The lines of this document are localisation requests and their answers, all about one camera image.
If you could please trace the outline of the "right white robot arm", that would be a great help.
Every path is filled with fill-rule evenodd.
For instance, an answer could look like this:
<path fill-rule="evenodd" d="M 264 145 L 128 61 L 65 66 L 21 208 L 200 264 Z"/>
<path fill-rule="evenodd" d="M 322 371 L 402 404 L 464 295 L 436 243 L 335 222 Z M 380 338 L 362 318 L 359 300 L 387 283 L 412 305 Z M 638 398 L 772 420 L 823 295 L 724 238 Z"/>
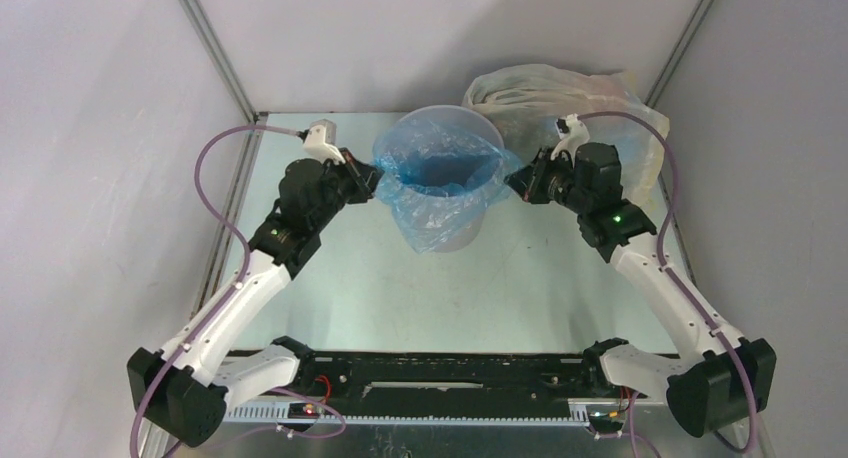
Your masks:
<path fill-rule="evenodd" d="M 623 386 L 660 401 L 693 437 L 764 411 L 775 350 L 746 338 L 677 271 L 654 223 L 624 198 L 621 175 L 614 146 L 588 143 L 574 154 L 542 148 L 505 180 L 526 203 L 574 212 L 584 241 L 643 293 L 677 351 L 668 358 L 624 339 L 597 343 L 584 353 L 583 386 L 596 396 Z"/>

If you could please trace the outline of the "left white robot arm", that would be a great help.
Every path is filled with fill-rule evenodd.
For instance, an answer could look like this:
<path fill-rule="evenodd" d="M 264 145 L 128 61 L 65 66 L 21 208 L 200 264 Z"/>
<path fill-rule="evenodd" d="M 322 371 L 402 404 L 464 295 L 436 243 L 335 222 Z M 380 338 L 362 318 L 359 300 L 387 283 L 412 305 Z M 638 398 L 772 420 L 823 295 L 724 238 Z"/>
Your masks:
<path fill-rule="evenodd" d="M 198 447 L 225 414 L 274 388 L 304 394 L 316 381 L 310 350 L 276 339 L 258 357 L 225 364 L 235 339 L 271 298 L 291 284 L 321 246 L 320 234 L 347 205 L 373 198 L 382 171 L 357 160 L 299 159 L 278 184 L 270 212 L 249 240 L 235 274 L 189 323 L 156 351 L 137 349 L 127 362 L 137 419 L 179 444 Z"/>

